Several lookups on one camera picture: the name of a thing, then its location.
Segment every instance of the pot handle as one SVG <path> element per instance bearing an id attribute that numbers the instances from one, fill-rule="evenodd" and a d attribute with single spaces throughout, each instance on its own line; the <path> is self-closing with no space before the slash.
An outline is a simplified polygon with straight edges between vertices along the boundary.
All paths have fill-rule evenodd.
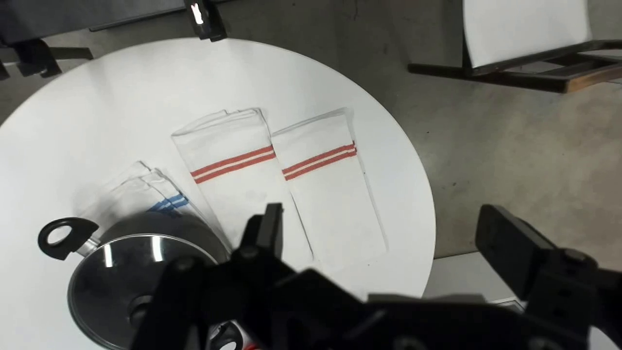
<path id="1" fill-rule="evenodd" d="M 210 349 L 222 350 L 226 345 L 235 345 L 235 350 L 245 347 L 245 341 L 239 330 L 233 324 L 226 324 L 220 328 L 218 335 L 210 341 Z"/>
<path id="2" fill-rule="evenodd" d="M 70 228 L 72 232 L 64 240 L 51 244 L 49 238 L 58 228 Z M 64 261 L 72 252 L 78 252 L 93 232 L 97 232 L 97 225 L 84 219 L 54 221 L 39 232 L 39 250 L 47 258 Z"/>

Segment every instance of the table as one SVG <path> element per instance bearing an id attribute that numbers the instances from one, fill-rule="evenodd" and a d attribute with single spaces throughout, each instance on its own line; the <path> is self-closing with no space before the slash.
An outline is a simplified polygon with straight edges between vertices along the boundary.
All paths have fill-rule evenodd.
<path id="1" fill-rule="evenodd" d="M 66 306 L 80 258 L 51 261 L 37 248 L 39 230 L 80 213 L 76 199 L 136 160 L 163 168 L 206 211 L 171 133 L 243 108 L 260 108 L 274 131 L 338 108 L 354 112 L 360 160 L 391 254 L 330 279 L 356 296 L 422 296 L 435 246 L 433 201 L 418 155 L 387 110 L 342 75 L 284 50 L 175 40 L 87 63 L 2 125 L 2 349 L 93 349 Z"/>

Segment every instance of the kitchen towel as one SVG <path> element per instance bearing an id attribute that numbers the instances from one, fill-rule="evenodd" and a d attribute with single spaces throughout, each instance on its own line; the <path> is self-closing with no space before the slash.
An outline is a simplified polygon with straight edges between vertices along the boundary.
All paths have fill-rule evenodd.
<path id="1" fill-rule="evenodd" d="M 173 143 L 233 248 L 251 217 L 282 203 L 284 260 L 299 267 L 313 261 L 259 110 L 208 116 L 175 133 Z"/>
<path id="2" fill-rule="evenodd" d="M 115 180 L 87 193 L 87 201 L 80 201 L 78 215 L 99 226 L 93 240 L 113 228 L 117 223 L 144 215 L 163 213 L 169 217 L 196 217 L 196 209 L 171 184 L 161 170 L 152 170 L 138 162 Z"/>
<path id="3" fill-rule="evenodd" d="M 272 145 L 319 265 L 330 273 L 387 254 L 346 110 L 274 133 Z"/>

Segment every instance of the pot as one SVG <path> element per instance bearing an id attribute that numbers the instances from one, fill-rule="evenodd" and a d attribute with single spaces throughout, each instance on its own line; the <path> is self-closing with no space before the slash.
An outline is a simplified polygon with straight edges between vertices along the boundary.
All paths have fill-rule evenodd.
<path id="1" fill-rule="evenodd" d="M 68 236 L 53 242 L 60 228 L 68 228 Z M 54 221 L 41 230 L 39 250 L 58 261 L 70 254 L 84 258 L 70 279 L 68 306 L 76 326 L 103 349 L 132 345 L 169 261 L 198 258 L 210 267 L 229 260 L 224 242 L 189 217 L 150 213 L 97 232 L 97 238 L 95 232 L 97 225 L 84 219 Z M 210 345 L 243 347 L 239 331 L 218 335 L 227 339 L 212 339 Z"/>

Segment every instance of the floor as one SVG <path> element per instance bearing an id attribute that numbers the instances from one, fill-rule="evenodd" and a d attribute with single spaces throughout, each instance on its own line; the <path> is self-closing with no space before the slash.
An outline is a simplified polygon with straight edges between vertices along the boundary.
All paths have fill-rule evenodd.
<path id="1" fill-rule="evenodd" d="M 472 252 L 478 209 L 503 205 L 554 244 L 622 269 L 622 85 L 573 96 L 406 75 L 404 65 L 451 61 L 455 0 L 233 0 L 231 38 L 317 59 L 364 86 L 402 125 L 430 176 L 437 258 Z M 597 38 L 622 40 L 622 3 L 593 0 Z M 95 57 L 192 36 L 185 15 L 107 32 L 53 38 Z M 43 85 L 0 83 L 0 123 Z"/>

